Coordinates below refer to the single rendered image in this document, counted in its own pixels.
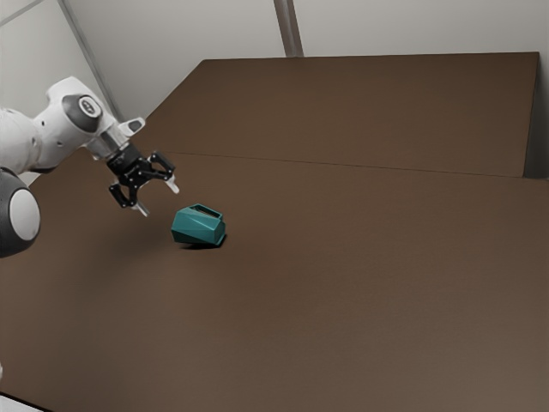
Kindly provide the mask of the teal faceted mug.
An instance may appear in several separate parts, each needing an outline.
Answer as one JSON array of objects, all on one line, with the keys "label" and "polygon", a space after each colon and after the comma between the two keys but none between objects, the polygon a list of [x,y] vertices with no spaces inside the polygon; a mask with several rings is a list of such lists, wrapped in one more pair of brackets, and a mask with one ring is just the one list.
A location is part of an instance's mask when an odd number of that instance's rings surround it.
[{"label": "teal faceted mug", "polygon": [[223,214],[196,203],[178,210],[171,227],[175,242],[219,246],[226,237]]}]

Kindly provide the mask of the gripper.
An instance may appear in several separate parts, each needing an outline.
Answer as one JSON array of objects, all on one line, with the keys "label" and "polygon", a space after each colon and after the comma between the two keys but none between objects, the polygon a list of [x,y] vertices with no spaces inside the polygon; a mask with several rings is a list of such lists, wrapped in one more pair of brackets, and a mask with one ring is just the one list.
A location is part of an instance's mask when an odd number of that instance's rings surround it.
[{"label": "gripper", "polygon": [[137,210],[143,216],[149,216],[150,212],[138,199],[139,186],[147,181],[146,176],[163,180],[174,194],[179,193],[175,166],[160,151],[154,151],[146,158],[135,145],[127,145],[117,150],[106,165],[117,179],[117,183],[109,186],[109,192],[123,209]]}]

